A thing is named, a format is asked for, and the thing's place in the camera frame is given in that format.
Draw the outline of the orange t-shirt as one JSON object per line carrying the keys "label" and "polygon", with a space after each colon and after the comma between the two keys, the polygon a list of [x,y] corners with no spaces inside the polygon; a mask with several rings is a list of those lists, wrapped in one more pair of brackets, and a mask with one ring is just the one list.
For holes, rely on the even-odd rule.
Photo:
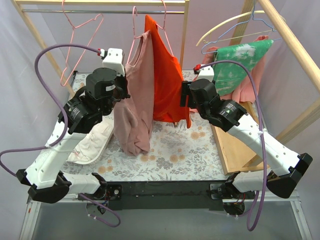
{"label": "orange t-shirt", "polygon": [[154,107],[155,121],[178,123],[186,121],[189,129],[192,125],[190,109],[181,107],[183,75],[178,59],[171,55],[158,32],[156,21],[145,16],[144,31],[151,34],[154,65]]}

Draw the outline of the dusty pink graphic t-shirt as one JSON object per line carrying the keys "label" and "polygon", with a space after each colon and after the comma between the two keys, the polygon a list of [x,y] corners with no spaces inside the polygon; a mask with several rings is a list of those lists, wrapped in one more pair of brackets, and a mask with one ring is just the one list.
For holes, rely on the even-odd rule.
{"label": "dusty pink graphic t-shirt", "polygon": [[133,58],[125,65],[130,98],[114,107],[113,134],[129,156],[150,151],[154,113],[154,53],[151,32],[139,38]]}

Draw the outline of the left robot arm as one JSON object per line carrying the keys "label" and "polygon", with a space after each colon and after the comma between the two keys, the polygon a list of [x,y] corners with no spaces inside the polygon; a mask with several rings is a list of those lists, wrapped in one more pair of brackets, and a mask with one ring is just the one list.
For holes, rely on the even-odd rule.
{"label": "left robot arm", "polygon": [[61,168],[103,116],[109,115],[117,102],[130,97],[127,86],[125,70],[100,67],[86,77],[85,86],[63,107],[67,119],[62,113],[58,115],[51,137],[62,134],[62,139],[42,150],[28,168],[16,172],[20,183],[29,186],[32,200],[53,204],[68,194],[87,194],[95,200],[106,196],[107,182],[98,173],[76,175],[62,172]]}

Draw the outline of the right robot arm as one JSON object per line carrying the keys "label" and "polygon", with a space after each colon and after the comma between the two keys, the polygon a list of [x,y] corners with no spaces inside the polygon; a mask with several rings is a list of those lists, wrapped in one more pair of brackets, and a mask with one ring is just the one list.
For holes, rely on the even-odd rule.
{"label": "right robot arm", "polygon": [[308,153],[296,153],[277,141],[240,104],[222,100],[215,84],[201,78],[183,81],[180,105],[196,109],[201,118],[237,138],[263,160],[268,169],[238,172],[225,182],[227,195],[237,199],[245,192],[269,190],[287,199],[313,161]]}

